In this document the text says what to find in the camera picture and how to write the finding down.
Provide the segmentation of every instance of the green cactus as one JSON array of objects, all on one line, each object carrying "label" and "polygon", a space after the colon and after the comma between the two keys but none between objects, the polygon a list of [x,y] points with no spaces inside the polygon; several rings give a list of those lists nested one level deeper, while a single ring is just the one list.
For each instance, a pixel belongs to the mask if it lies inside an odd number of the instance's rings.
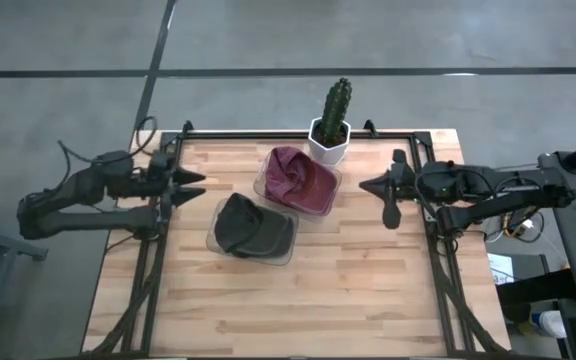
[{"label": "green cactus", "polygon": [[322,145],[335,146],[335,140],[339,138],[342,129],[341,122],[346,117],[346,110],[350,103],[352,86],[346,78],[341,78],[330,88],[326,96],[324,114],[318,128],[323,139]]}]

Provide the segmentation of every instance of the wooden table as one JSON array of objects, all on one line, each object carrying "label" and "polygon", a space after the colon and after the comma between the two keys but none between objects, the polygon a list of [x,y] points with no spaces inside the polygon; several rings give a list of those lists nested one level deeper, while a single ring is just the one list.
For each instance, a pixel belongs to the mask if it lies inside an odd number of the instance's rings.
[{"label": "wooden table", "polygon": [[[431,132],[437,160],[463,162],[455,130]],[[399,204],[401,226],[387,230],[381,224],[383,203],[358,187],[383,174],[393,149],[410,151],[403,140],[351,141],[337,167],[342,183],[332,212],[321,223],[300,222],[287,265],[258,264],[206,249],[207,229],[220,200],[239,192],[261,203],[252,184],[261,161],[280,145],[307,151],[305,141],[295,140],[185,143],[182,164],[206,175],[194,186],[207,192],[173,214],[151,354],[445,355],[419,206]],[[138,155],[135,162],[145,166],[148,158]],[[125,207],[138,204],[120,201]],[[509,348],[484,243],[480,235],[467,234],[457,254],[466,300],[496,341]],[[109,244],[126,235],[113,231]],[[97,345],[125,310],[138,248],[137,241],[129,241],[106,256],[84,349]],[[451,318],[459,337],[454,309]],[[138,319],[135,347],[142,324]]]}]

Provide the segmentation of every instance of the white pot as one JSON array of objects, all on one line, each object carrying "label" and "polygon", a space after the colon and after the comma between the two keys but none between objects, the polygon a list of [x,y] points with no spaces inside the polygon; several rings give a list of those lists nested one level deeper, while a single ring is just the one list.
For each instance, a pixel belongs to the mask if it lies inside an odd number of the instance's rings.
[{"label": "white pot", "polygon": [[350,142],[350,124],[345,121],[342,122],[343,126],[346,127],[346,141],[335,147],[327,148],[318,143],[312,136],[313,129],[320,122],[321,118],[316,118],[310,123],[310,131],[308,132],[308,147],[310,147],[310,155],[321,164],[335,166],[339,164],[346,154],[346,148]]}]

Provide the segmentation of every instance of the black cap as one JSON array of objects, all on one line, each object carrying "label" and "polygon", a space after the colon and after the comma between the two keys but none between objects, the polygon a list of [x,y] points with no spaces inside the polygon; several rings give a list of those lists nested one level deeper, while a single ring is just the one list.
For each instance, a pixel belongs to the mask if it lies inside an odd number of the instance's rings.
[{"label": "black cap", "polygon": [[242,194],[230,196],[217,215],[215,238],[226,252],[237,257],[280,257],[291,248],[293,220],[257,206]]}]

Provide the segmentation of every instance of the maroon cap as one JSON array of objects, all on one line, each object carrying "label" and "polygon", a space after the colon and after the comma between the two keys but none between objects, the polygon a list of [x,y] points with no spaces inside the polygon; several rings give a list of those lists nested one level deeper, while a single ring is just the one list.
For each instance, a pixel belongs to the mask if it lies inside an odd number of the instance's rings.
[{"label": "maroon cap", "polygon": [[330,210],[337,178],[299,149],[277,147],[266,168],[266,197],[311,214]]}]

